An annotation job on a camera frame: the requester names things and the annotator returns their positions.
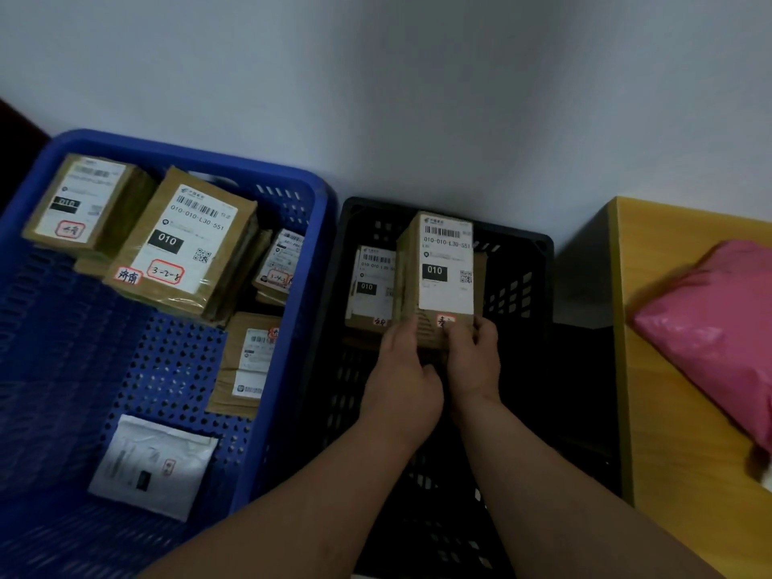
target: wooden surface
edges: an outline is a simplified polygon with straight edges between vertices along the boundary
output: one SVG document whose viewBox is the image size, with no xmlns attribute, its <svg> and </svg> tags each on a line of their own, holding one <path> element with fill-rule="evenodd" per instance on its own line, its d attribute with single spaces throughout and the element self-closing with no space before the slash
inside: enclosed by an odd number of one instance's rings
<svg viewBox="0 0 772 579">
<path fill-rule="evenodd" d="M 772 577 L 772 493 L 753 443 L 628 326 L 718 242 L 772 224 L 617 197 L 608 205 L 624 497 L 727 577 Z"/>
</svg>

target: black plastic crate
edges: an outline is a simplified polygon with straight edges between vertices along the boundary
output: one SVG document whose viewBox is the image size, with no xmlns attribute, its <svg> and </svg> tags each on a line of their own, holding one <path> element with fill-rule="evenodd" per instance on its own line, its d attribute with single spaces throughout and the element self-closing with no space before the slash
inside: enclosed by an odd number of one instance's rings
<svg viewBox="0 0 772 579">
<path fill-rule="evenodd" d="M 396 248 L 418 209 L 360 198 L 343 205 L 320 311 L 306 360 L 292 470 L 308 463 L 359 416 L 377 352 L 343 344 L 347 292 L 359 245 Z M 463 217 L 458 213 L 449 213 Z M 474 249 L 487 252 L 484 316 L 499 330 L 502 400 L 538 428 L 544 410 L 552 323 L 552 240 L 474 222 Z M 439 370 L 444 379 L 444 370 Z M 376 521 L 357 563 L 372 577 L 512 577 L 512 567 L 446 409 L 411 459 Z"/>
</svg>

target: pink plastic mailer bag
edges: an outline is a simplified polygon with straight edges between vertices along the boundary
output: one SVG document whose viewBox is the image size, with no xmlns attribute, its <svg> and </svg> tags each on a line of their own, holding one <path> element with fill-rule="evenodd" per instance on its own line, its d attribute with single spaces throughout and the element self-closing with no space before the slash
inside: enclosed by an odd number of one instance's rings
<svg viewBox="0 0 772 579">
<path fill-rule="evenodd" d="M 772 452 L 772 249 L 719 244 L 634 326 Z"/>
</svg>

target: white wall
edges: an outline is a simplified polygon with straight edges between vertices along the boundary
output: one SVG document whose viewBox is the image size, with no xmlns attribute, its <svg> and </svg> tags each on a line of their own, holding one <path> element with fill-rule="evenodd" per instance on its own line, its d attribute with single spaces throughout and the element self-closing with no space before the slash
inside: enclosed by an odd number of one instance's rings
<svg viewBox="0 0 772 579">
<path fill-rule="evenodd" d="M 0 0 L 0 97 L 545 232 L 772 219 L 772 0 Z"/>
</svg>

